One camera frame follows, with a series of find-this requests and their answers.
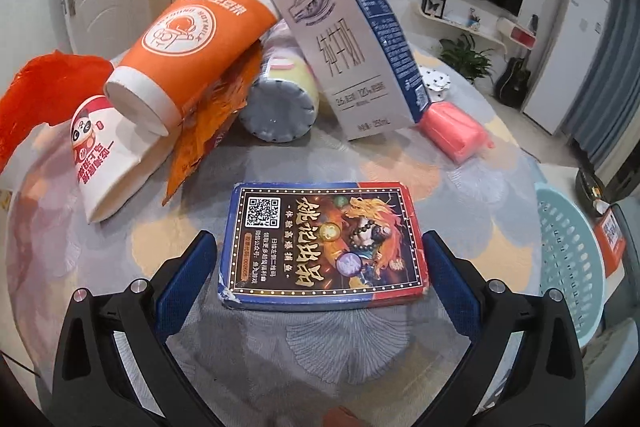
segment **blue carton side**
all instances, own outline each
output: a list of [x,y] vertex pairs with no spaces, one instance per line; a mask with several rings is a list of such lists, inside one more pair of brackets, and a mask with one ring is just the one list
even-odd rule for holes
[[240,199],[240,189],[242,184],[236,184],[233,192],[231,193],[231,202],[229,203],[229,213],[226,216],[226,229],[224,244],[222,247],[222,256],[220,257],[220,272],[218,274],[218,298],[232,305],[233,301],[237,299],[233,293],[229,290],[229,273],[231,270],[231,249],[234,245],[234,229],[236,226],[236,215],[238,214],[238,204]]
[[431,105],[409,43],[387,0],[356,0],[401,87],[414,122]]

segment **metal screw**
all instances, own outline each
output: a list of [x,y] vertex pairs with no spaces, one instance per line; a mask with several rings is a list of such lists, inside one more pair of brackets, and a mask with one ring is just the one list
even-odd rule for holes
[[507,286],[504,285],[504,282],[494,279],[489,281],[489,289],[494,293],[504,293],[507,289]]
[[86,299],[86,290],[84,288],[74,291],[74,301],[82,302],[84,299]]
[[560,290],[556,290],[555,288],[551,288],[549,290],[549,297],[551,297],[552,301],[561,302],[564,299],[562,292]]
[[144,279],[136,279],[131,283],[131,291],[133,293],[142,293],[146,290],[147,283]]

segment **qr code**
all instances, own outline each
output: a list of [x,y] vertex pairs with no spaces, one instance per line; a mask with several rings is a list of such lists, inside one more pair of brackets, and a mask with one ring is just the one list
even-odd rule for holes
[[252,229],[277,229],[280,226],[280,198],[250,197],[244,225]]
[[427,92],[424,89],[424,84],[420,84],[420,86],[415,89],[415,101],[418,104],[418,107],[420,107],[420,110],[423,110],[425,107],[427,107],[427,104],[429,103],[429,97],[427,96]]
[[607,237],[609,248],[613,250],[620,238],[620,229],[618,228],[618,224],[613,217],[613,214],[609,214],[609,216],[604,220],[602,230],[604,231],[604,235]]

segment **wall shelf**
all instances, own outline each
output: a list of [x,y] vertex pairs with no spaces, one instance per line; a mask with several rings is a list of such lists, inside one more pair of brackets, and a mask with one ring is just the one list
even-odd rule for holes
[[422,12],[422,10],[420,9],[420,5],[418,3],[414,3],[414,8],[415,8],[415,11],[418,13],[418,15],[421,15],[422,18],[425,20],[431,21],[436,24],[443,24],[445,26],[452,26],[453,28],[457,28],[460,31],[463,31],[465,33],[472,35],[474,38],[479,38],[479,39],[483,39],[485,41],[490,42],[493,46],[497,46],[496,51],[498,52],[501,51],[504,55],[507,54],[507,46],[505,46],[504,42],[502,42],[502,40],[500,40],[498,37],[494,37],[492,35],[486,35],[479,31],[472,30],[470,28],[467,28],[465,25],[457,22],[447,21],[446,19],[438,19],[436,17],[426,15],[425,13]]
[[536,36],[529,30],[523,28],[518,23],[500,17],[496,25],[498,31],[510,41],[522,46],[524,49],[532,50],[536,45]]

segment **card game box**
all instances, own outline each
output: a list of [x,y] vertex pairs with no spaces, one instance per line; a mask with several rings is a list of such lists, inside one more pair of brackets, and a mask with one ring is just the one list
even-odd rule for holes
[[229,308],[400,304],[428,287],[414,205],[399,183],[234,188],[218,295]]

